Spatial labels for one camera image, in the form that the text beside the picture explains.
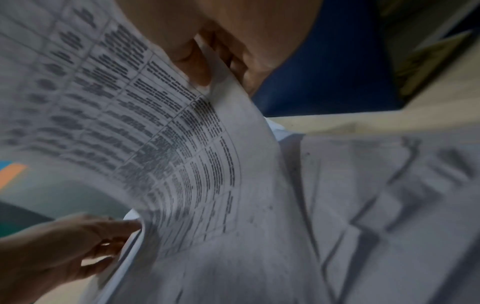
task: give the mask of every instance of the orange stripe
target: orange stripe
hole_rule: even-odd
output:
[[[27,166],[22,164],[10,164],[0,171],[0,189],[8,185],[17,175],[24,171]]]

